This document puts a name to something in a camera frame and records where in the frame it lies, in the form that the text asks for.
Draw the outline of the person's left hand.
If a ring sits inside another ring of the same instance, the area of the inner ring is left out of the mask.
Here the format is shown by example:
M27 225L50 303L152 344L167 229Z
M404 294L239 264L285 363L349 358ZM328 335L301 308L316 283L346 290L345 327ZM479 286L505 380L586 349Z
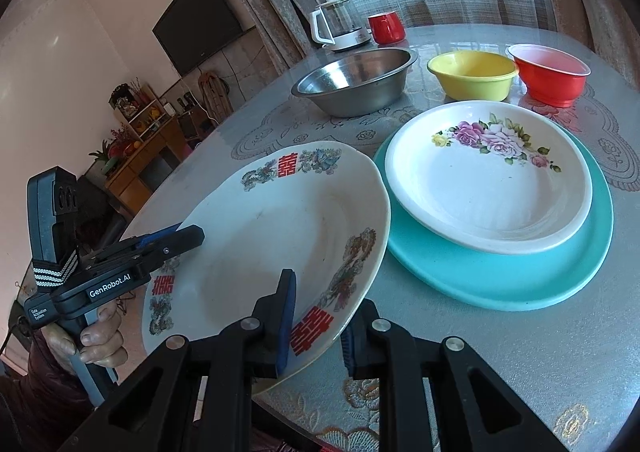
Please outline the person's left hand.
M128 352L124 347L124 337L119 331L122 317L117 301L112 300L96 311L96 322L87 326L80 335L80 346L56 324L40 329L44 341L58 365L67 373L75 374L70 358L78 358L86 364L102 368L118 368L126 363Z

